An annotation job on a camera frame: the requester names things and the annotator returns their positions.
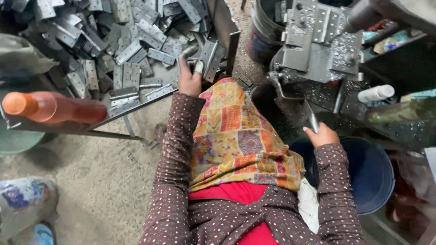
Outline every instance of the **woman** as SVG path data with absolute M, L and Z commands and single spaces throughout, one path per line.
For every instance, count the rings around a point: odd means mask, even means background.
M 179 92 L 139 244 L 365 244 L 348 160 L 321 123 L 303 130 L 320 169 L 318 234 L 298 212 L 303 159 L 289 151 L 232 78 L 201 93 L 201 73 L 179 57 Z

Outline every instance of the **orange bottle cap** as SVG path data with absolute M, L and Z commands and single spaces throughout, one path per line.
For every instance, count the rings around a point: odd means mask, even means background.
M 11 92 L 4 97 L 2 106 L 7 114 L 27 116 L 38 109 L 38 102 L 30 94 Z

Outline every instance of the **brown polka dot top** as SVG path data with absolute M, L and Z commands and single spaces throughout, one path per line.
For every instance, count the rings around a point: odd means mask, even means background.
M 297 194 L 278 186 L 268 186 L 264 195 L 249 205 L 224 199 L 188 202 L 192 133 L 204 104 L 205 99 L 180 93 L 173 96 L 139 244 L 237 245 L 245 232 L 263 221 L 280 245 L 365 244 L 341 144 L 315 149 L 320 169 L 318 234 L 301 218 Z

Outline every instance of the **orange bottle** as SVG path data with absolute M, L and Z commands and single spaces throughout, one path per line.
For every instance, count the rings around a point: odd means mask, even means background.
M 96 100 L 70 99 L 55 92 L 7 94 L 2 106 L 7 114 L 42 123 L 73 121 L 94 124 L 106 117 L 106 106 Z

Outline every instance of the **red garment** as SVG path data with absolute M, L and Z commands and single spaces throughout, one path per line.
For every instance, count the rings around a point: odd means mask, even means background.
M 218 186 L 209 187 L 188 194 L 189 200 L 205 198 L 222 198 L 250 204 L 259 200 L 268 185 L 250 184 L 247 182 L 230 182 Z M 271 230 L 265 222 L 253 227 L 246 232 L 238 241 L 239 245 L 278 245 L 273 239 Z

